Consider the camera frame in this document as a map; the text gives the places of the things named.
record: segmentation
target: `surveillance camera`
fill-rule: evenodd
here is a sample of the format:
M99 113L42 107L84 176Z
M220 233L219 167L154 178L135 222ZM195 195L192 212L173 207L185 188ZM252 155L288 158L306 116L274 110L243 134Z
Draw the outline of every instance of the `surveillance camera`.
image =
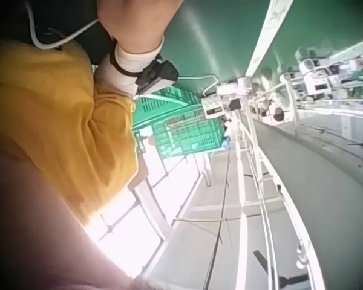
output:
M307 74L310 71L314 71L316 69L328 68L329 67L328 59L304 59L300 64L299 68L303 74Z
M302 76L303 75L300 72L285 72L284 74L280 75L280 82L285 83Z

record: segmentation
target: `green ceiling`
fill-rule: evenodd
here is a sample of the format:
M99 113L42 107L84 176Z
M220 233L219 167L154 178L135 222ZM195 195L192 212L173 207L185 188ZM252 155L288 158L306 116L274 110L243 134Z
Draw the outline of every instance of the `green ceiling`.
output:
M96 17L95 0L32 1L37 22L69 34ZM162 55L183 76L213 73L221 82L243 76L260 35L269 0L185 0L166 31ZM339 50L363 40L363 0L294 0L260 68L295 61L298 47ZM78 37L92 62L108 51L98 24ZM179 81L201 92L211 79Z

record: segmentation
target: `yellow shirt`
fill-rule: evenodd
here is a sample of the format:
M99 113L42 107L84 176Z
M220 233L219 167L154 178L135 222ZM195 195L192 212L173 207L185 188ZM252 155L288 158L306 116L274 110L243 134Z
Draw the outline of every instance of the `yellow shirt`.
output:
M130 98L94 83L77 44L0 42L0 141L22 149L83 224L137 171L133 110Z

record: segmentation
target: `wire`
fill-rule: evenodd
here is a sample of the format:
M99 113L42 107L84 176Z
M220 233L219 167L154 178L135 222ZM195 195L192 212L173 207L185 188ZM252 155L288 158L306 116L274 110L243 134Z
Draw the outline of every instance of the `wire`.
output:
M65 43L73 40L75 37L77 37L78 35L80 35L81 33L83 33L84 31L86 31L87 29L89 29L95 23L98 22L98 19L95 19L95 20L91 21L90 23L86 24L80 30L77 30L73 34L67 36L66 38L61 39L60 41L57 41L54 43L45 44L45 43L41 43L38 40L38 37L36 36L34 13L32 12L32 8L31 8L30 4L27 1L25 1L24 4L25 4L25 9L27 10L28 19L30 21L30 33L31 33L32 42L35 44L36 47L38 47L42 50L51 50L53 48L57 48Z
M188 77L188 76L180 76L178 79L179 80L203 80L203 79L208 79L209 77L212 77L214 79L214 82L209 85L207 88L204 89L203 91L203 96L206 97L207 92L215 85L217 85L219 83L219 80L217 78L217 76L215 74L206 74L204 76L201 77Z

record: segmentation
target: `green crate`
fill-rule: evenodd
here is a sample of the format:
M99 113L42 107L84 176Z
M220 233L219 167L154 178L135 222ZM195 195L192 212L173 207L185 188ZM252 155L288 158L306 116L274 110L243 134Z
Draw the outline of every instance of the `green crate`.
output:
M144 154L146 152L146 150L145 150L145 146L144 146L144 142L143 142L143 137L140 135L140 132L134 131L133 137L136 141L136 153L138 155Z
M198 110L195 110L152 125L161 158L210 151L222 146L224 140L222 121L216 118L187 123L199 116Z
M200 100L192 92L174 87L161 89L137 101L133 113L133 127L148 126L169 113L199 104Z

